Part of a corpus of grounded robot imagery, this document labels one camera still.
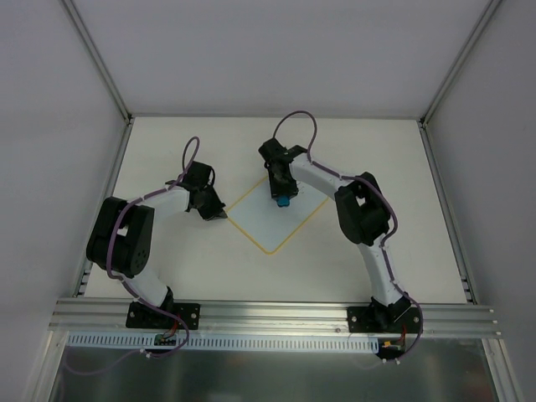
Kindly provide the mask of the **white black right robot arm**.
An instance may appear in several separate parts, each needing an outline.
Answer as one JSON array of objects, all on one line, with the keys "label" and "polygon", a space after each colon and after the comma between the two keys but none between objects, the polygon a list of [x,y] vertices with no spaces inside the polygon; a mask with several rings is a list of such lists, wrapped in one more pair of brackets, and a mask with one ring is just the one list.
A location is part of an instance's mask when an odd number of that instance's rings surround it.
[{"label": "white black right robot arm", "polygon": [[335,202],[339,227],[358,247],[371,282],[371,302],[358,317],[360,324],[378,332],[393,332],[402,325],[411,300],[395,283],[385,249],[398,222],[374,175],[345,176],[311,160],[306,148],[296,145],[288,149],[275,138],[264,142],[259,154],[268,172],[271,198],[278,207],[290,205],[298,195],[298,183],[315,188]]}]

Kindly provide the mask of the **yellow-framed small whiteboard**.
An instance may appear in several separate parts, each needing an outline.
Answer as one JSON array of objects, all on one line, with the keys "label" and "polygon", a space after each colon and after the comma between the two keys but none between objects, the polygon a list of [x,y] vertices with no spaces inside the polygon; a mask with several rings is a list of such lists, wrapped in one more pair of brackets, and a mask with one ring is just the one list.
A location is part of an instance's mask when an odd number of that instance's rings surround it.
[{"label": "yellow-framed small whiteboard", "polygon": [[226,209],[228,221],[267,255],[277,251],[329,200],[310,185],[299,183],[298,195],[280,207],[271,198],[264,176]]}]

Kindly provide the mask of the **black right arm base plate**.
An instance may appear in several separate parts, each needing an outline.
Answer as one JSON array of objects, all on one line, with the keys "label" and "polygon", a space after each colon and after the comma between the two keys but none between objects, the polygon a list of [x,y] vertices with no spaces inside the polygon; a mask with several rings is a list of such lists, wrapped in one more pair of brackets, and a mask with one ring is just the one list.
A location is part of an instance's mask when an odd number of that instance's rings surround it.
[{"label": "black right arm base plate", "polygon": [[402,298],[385,306],[375,299],[365,306],[347,308],[348,330],[351,333],[402,333],[417,334],[423,323],[422,313],[409,300]]}]

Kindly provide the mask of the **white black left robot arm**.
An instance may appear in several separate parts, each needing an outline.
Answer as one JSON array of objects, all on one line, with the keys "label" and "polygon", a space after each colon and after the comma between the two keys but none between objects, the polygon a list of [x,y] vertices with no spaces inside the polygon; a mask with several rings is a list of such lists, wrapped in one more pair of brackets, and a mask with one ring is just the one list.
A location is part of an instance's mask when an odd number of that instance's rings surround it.
[{"label": "white black left robot arm", "polygon": [[86,258],[119,281],[134,301],[146,307],[155,327],[174,318],[173,292],[148,266],[155,223],[192,210],[205,221],[224,219],[224,203],[214,189],[214,168],[191,162],[175,181],[127,201],[106,198],[86,246]]}]

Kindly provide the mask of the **blue bone-shaped whiteboard eraser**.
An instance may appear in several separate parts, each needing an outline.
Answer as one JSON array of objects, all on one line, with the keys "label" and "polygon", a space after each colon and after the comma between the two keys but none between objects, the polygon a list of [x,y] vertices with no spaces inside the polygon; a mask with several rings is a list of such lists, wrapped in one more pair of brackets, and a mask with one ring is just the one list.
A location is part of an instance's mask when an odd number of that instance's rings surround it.
[{"label": "blue bone-shaped whiteboard eraser", "polygon": [[281,195],[276,198],[276,205],[279,208],[287,208],[290,206],[291,199],[287,195]]}]

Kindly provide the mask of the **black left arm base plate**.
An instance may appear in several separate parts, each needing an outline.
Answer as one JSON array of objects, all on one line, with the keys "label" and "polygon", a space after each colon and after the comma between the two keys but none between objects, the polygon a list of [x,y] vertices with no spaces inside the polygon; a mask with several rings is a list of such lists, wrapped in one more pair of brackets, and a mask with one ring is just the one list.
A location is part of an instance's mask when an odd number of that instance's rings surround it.
[{"label": "black left arm base plate", "polygon": [[171,329],[174,324],[179,329],[183,325],[170,317],[170,314],[179,317],[189,330],[197,330],[200,318],[201,305],[198,303],[174,302],[168,314],[156,312],[139,302],[132,302],[126,315],[127,328],[131,329]]}]

